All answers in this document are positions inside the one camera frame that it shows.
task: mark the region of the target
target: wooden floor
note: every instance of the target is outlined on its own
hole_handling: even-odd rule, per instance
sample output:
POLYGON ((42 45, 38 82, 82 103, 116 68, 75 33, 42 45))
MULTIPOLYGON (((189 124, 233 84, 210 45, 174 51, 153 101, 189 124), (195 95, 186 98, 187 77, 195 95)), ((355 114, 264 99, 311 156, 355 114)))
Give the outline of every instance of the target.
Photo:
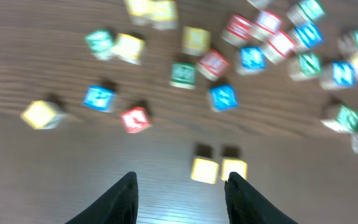
MULTIPOLYGON (((180 27, 212 32, 229 60, 237 49, 219 36, 231 12, 257 15, 245 0, 177 2, 180 27)), ((321 2, 325 44, 315 52, 338 59, 336 37, 358 23, 358 0, 321 2)), ((292 28, 285 17, 292 4, 276 0, 268 8, 284 18, 284 30, 292 28)), ((213 113, 204 77, 196 90, 168 84, 172 63, 183 57, 181 32, 132 25, 122 0, 0 0, 0 223, 64 223, 131 170, 139 178, 138 223, 227 223, 223 183, 190 180, 197 144, 213 146, 217 161, 223 146, 239 147, 250 183, 299 223, 358 223, 358 156, 349 136, 318 119, 331 98, 358 110, 358 84, 329 92, 316 81, 294 83, 286 62, 256 77, 231 68, 225 76, 239 109, 213 113), (144 36, 142 65, 94 59, 84 36, 101 27, 144 36), (104 79, 119 88, 111 114, 81 105, 87 87, 104 79), (50 94, 70 115, 57 129, 34 131, 19 114, 50 94), (154 126, 126 134, 119 113, 139 100, 154 126)))

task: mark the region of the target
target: dark wood floor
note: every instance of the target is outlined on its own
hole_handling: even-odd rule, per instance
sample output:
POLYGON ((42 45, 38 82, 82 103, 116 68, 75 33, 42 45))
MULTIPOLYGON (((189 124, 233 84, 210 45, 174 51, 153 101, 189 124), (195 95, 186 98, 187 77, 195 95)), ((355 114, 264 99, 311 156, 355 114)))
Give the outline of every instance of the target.
MULTIPOLYGON (((315 52, 336 59, 336 37, 358 23, 358 0, 321 2, 326 41, 315 52)), ((292 4, 276 0, 268 8, 284 18, 284 30, 292 4)), ((180 27, 211 31, 229 60, 236 48, 219 35, 230 13, 257 14, 245 0, 179 0, 178 8, 180 27)), ((349 136, 318 120, 332 97, 358 110, 358 86, 328 92, 316 81, 294 83, 286 62, 257 77, 231 68, 226 78, 240 107, 213 113, 205 78, 196 90, 168 84, 180 42, 181 29, 132 25, 122 0, 0 0, 0 223, 64 223, 130 170, 139 178, 138 223, 227 223, 223 183, 190 180, 197 143, 212 145, 217 161, 223 145, 240 147, 251 184, 300 223, 358 223, 358 156, 349 136), (83 37, 100 27, 143 35, 142 65, 94 59, 83 37), (87 87, 103 78, 119 85, 112 114, 81 105, 87 87), (50 93, 70 116, 57 129, 34 131, 19 114, 50 93), (138 100, 147 100, 154 126, 126 134, 119 113, 138 100)))

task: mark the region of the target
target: wood grain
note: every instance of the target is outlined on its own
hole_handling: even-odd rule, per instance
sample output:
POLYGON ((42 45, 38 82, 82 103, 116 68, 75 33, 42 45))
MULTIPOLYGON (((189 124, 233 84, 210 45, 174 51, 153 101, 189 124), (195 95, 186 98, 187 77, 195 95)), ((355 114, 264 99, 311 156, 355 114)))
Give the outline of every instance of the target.
MULTIPOLYGON (((322 58, 338 58, 336 37, 341 29, 358 23, 358 1, 322 1, 327 17, 318 23, 326 39, 315 52, 322 58)), ((269 10, 284 18, 284 30, 292 25, 285 12, 290 1, 275 1, 269 10)), ((231 68, 226 74, 236 89, 240 107, 213 113, 206 93, 211 85, 201 75, 196 90, 168 84, 172 63, 179 57, 183 26, 200 26, 213 34, 213 45, 232 60, 236 48, 220 33, 231 12, 253 20, 257 10, 245 1, 179 0, 178 30, 157 31, 132 25, 121 0, 0 0, 0 112, 18 116, 33 100, 48 93, 61 97, 73 122, 120 126, 119 113, 137 100, 147 100, 154 126, 194 133, 242 133, 292 137, 325 137, 335 134, 319 122, 321 105, 331 95, 358 110, 358 87, 339 92, 323 91, 317 81, 294 83, 287 62, 268 66, 257 77, 241 77, 231 68), (115 32, 143 35, 147 53, 142 65, 117 59, 93 58, 84 36, 101 27, 115 32), (120 103, 113 114, 82 106, 89 85, 107 78, 119 85, 120 103)), ((197 58, 189 57, 192 62, 197 58)))
POLYGON ((65 223, 129 171, 137 172, 137 223, 228 223, 224 185, 190 179, 197 144, 221 164, 226 146, 248 181, 298 223, 358 223, 358 155, 348 142, 186 133, 127 134, 99 124, 34 131, 0 114, 0 224, 65 223))

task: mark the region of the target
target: red block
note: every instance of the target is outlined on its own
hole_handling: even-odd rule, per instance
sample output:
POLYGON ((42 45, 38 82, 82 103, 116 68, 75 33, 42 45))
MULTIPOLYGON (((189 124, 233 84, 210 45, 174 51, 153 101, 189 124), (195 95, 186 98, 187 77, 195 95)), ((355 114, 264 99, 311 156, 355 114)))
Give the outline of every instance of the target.
POLYGON ((253 24, 244 17, 238 14, 233 14, 229 24, 226 27, 226 30, 231 34, 242 38, 243 40, 248 40, 250 38, 250 31, 252 30, 252 26, 253 24))
POLYGON ((217 80, 230 63, 216 50, 211 49, 198 61, 198 70, 208 79, 217 80))
POLYGON ((146 110, 140 106, 122 113, 121 121, 128 133, 138 133, 151 127, 146 110))

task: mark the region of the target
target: blue block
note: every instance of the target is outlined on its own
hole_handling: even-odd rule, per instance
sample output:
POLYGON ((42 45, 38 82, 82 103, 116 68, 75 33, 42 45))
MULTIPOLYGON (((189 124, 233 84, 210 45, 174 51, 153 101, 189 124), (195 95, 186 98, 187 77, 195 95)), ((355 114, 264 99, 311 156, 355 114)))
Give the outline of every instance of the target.
POLYGON ((356 73, 350 63, 333 62, 333 80, 338 86, 356 85, 356 73))
POLYGON ((237 98, 230 85, 221 85, 210 90, 213 108, 217 111, 237 108, 237 98))
POLYGON ((88 92, 86 92, 83 103, 92 109, 109 112, 115 95, 111 90, 92 85, 89 87, 88 92))
POLYGON ((317 26, 311 22, 306 22, 296 27, 295 31, 299 35, 299 38, 302 40, 304 45, 309 49, 321 44, 324 41, 323 36, 317 29, 317 26))
POLYGON ((266 68, 265 57, 260 47, 243 47, 240 49, 241 64, 248 70, 263 70, 266 68))

